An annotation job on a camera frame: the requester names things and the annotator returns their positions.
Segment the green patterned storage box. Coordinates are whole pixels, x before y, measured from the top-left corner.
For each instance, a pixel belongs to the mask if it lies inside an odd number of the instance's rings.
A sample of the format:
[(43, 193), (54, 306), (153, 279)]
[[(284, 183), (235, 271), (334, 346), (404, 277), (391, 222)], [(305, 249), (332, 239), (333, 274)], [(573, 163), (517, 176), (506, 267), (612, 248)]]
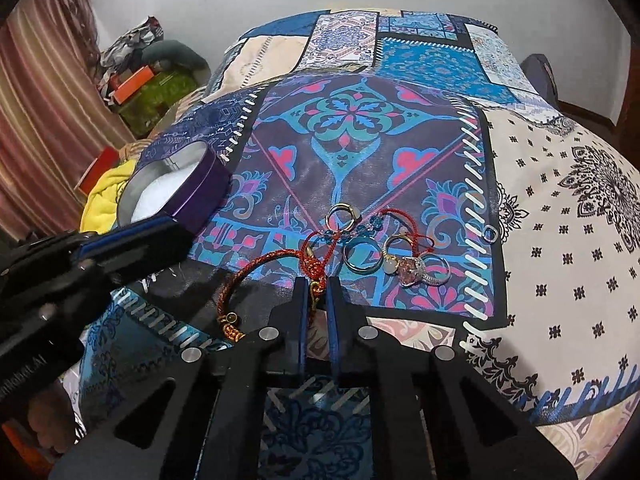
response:
[(136, 139), (147, 136), (168, 110), (198, 88), (186, 70), (160, 72), (115, 110)]

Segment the purple heart-shaped tin box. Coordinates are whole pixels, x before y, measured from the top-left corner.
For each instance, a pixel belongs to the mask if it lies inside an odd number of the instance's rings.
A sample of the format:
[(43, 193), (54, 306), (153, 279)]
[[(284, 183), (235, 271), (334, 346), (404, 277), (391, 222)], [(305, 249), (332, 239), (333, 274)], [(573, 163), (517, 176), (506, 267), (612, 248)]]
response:
[(192, 142), (132, 175), (119, 197), (116, 222), (130, 226), (168, 217), (196, 235), (221, 206), (230, 180), (217, 152), (204, 141)]

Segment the dark blue chair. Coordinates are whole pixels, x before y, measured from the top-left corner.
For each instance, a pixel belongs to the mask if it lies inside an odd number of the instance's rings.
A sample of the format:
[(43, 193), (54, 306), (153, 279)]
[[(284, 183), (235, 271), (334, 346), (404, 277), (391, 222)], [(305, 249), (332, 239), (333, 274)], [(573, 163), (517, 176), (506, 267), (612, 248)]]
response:
[(558, 86), (548, 58), (541, 53), (529, 55), (521, 69), (535, 90), (554, 108), (559, 108)]

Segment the blue patchwork bedspread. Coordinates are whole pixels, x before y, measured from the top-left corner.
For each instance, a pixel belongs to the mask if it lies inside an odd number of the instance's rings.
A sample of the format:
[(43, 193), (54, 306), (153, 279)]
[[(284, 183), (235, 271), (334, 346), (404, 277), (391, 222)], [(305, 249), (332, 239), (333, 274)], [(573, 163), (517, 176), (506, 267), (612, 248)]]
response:
[(185, 262), (90, 326), (88, 429), (183, 353), (230, 349), (296, 278), (336, 276), (404, 346), (463, 353), (578, 478), (628, 436), (639, 173), (544, 100), (495, 27), (348, 10), (254, 28), (134, 173), (195, 141), (227, 194)]

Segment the dark green pillow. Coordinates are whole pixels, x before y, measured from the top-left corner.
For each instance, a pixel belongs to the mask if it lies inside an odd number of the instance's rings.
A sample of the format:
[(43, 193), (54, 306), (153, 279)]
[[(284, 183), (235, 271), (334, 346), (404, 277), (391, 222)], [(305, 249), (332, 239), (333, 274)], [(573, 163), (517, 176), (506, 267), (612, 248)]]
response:
[(186, 70), (207, 70), (205, 58), (177, 40), (153, 42), (142, 50), (142, 65), (149, 65), (157, 72), (166, 72), (171, 68), (181, 67)]

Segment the red box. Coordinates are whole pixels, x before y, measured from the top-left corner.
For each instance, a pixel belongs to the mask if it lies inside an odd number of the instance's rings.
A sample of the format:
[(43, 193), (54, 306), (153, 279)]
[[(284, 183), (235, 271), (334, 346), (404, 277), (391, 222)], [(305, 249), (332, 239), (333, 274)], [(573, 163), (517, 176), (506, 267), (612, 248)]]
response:
[(117, 167), (119, 164), (119, 152), (107, 146), (99, 156), (89, 165), (82, 174), (74, 190), (82, 195), (88, 195), (107, 170)]

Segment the orange shoe box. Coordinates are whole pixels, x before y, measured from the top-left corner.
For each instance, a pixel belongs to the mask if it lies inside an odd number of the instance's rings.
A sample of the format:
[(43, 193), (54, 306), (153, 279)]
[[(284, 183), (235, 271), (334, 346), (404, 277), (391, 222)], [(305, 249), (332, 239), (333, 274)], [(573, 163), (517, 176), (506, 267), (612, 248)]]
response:
[(118, 105), (124, 104), (130, 96), (133, 96), (145, 84), (154, 77), (150, 66), (142, 66), (128, 79), (118, 85), (113, 92), (113, 99)]

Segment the striped brown curtain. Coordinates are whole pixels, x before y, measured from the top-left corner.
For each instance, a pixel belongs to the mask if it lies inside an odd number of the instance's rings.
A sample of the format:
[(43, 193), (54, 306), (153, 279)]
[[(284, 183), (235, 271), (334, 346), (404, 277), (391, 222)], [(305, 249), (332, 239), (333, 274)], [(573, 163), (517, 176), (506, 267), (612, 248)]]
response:
[(96, 88), (89, 0), (18, 0), (1, 25), (1, 229), (76, 228), (76, 184), (104, 148), (134, 138)]

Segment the yellow cartoon blanket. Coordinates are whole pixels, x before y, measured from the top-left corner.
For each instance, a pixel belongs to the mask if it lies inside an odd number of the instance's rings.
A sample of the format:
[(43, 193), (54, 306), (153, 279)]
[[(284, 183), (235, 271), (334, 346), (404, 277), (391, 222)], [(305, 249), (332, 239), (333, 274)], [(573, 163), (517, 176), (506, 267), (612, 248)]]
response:
[(79, 223), (79, 232), (108, 232), (116, 221), (119, 197), (134, 173), (137, 162), (129, 159), (107, 170), (90, 191)]

